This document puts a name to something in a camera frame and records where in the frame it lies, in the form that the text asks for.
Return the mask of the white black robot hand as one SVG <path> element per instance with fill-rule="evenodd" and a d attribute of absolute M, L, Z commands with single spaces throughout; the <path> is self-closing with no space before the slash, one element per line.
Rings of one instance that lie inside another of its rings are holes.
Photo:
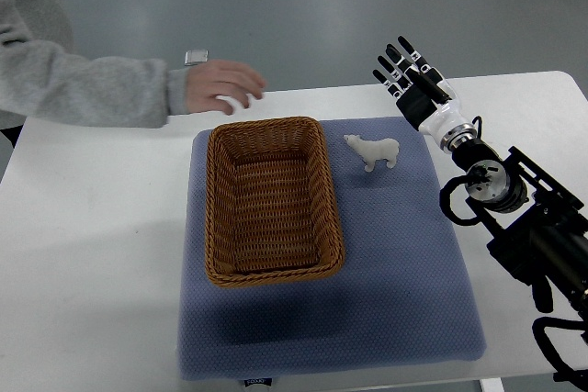
<path fill-rule="evenodd" d="M 377 58 L 385 73 L 374 69 L 372 74 L 396 99 L 404 118 L 435 141 L 473 140 L 474 126 L 462 115 L 461 102 L 444 76 L 404 36 L 398 42 L 412 62 L 388 44 L 390 62 L 381 55 Z"/>

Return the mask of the person's bare hand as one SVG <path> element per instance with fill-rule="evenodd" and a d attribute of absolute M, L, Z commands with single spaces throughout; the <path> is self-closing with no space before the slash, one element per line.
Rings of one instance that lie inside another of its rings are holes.
<path fill-rule="evenodd" d="M 190 67 L 186 77 L 188 114 L 218 111 L 234 113 L 228 97 L 242 108 L 249 108 L 251 98 L 261 99 L 266 79 L 248 64 L 213 60 Z"/>

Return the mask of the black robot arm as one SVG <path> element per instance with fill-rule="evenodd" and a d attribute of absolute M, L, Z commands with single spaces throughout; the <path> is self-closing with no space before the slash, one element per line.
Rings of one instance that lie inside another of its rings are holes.
<path fill-rule="evenodd" d="M 440 191 L 444 215 L 459 226 L 483 225 L 491 256 L 530 286 L 548 328 L 587 334 L 587 219 L 582 202 L 516 147 L 506 158 L 481 137 L 482 119 L 467 119 L 446 78 L 405 38 L 388 44 L 373 72 L 417 131 L 431 137 L 462 175 Z"/>

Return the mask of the grey sleeved forearm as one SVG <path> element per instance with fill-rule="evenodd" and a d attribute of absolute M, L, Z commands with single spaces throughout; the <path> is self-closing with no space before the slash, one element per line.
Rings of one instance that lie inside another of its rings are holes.
<path fill-rule="evenodd" d="M 75 54 L 61 0 L 1 0 L 1 126 L 26 118 L 160 128 L 185 115 L 186 76 L 161 60 Z"/>

